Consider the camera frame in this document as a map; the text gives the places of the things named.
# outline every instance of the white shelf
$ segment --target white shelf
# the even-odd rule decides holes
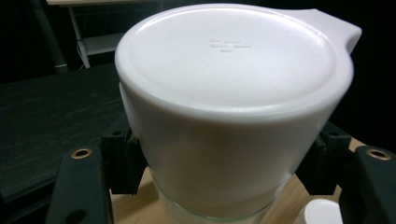
[[[101,35],[82,39],[87,55],[106,53],[117,48],[124,33],[114,35]]]

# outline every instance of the white lid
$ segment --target white lid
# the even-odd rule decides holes
[[[294,224],[343,224],[340,206],[326,199],[315,199],[309,202]]]
[[[285,13],[207,4],[154,15],[118,45],[121,82],[155,105],[215,119],[270,118],[338,101],[352,79],[346,47]]]

